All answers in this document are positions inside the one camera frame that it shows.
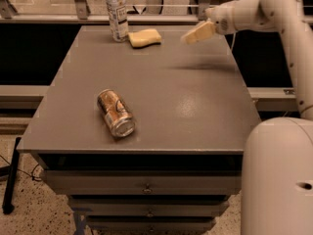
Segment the table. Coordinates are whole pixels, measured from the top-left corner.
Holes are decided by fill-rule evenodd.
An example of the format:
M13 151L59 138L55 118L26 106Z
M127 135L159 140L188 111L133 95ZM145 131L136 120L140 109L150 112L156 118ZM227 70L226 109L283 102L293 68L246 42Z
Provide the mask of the table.
M245 141L260 119L223 36L180 43L191 25L156 28L160 45L116 43L83 26L18 147L94 229L199 230L241 189ZM110 135L97 96L113 89L136 119Z

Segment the aluminum can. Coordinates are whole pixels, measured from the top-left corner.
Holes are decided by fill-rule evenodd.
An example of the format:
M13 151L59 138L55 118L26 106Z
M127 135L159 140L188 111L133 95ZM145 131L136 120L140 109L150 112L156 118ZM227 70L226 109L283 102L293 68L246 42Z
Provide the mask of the aluminum can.
M97 105L112 136L125 137L134 131L135 120L132 113L113 90L102 91L98 95Z

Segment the speckled floor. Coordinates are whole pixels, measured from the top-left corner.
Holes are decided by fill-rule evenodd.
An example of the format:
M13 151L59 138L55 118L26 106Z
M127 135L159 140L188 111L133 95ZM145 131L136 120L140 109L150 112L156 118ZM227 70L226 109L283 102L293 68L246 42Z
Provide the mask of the speckled floor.
M17 135L0 135L0 155L11 161ZM6 165L0 159L0 166ZM37 165L30 155L21 155L19 169L31 173ZM40 173L40 167L34 175ZM3 201L6 180L0 180L0 200ZM15 206L11 214L0 212L1 235L68 235L75 231L72 210L67 205L67 197L56 195L45 183L33 181L28 175L18 171L12 204ZM241 222L241 195L230 198L230 207L220 217L216 225L205 235L239 235ZM85 234L92 234L86 227ZM104 234L93 231L93 234ZM106 232L106 235L135 235L136 233ZM190 235L189 232L175 235Z

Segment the sponge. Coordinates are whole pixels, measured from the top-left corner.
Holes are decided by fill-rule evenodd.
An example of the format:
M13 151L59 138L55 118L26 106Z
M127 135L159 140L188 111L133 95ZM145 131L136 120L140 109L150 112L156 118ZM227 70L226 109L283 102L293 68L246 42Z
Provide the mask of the sponge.
M215 34L215 25L211 21L202 21L193 29L188 31L181 37L181 41L187 44L197 43L199 41L210 38Z
M148 28L137 32L128 33L131 45L134 48L145 47L154 43L161 42L161 36L154 28Z

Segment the clear plastic bottle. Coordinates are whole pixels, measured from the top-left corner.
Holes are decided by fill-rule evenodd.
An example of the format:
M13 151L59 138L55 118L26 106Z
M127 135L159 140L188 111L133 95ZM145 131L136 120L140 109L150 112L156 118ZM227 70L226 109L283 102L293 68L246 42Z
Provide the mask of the clear plastic bottle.
M114 40L123 42L128 38L126 0L107 0L110 27Z

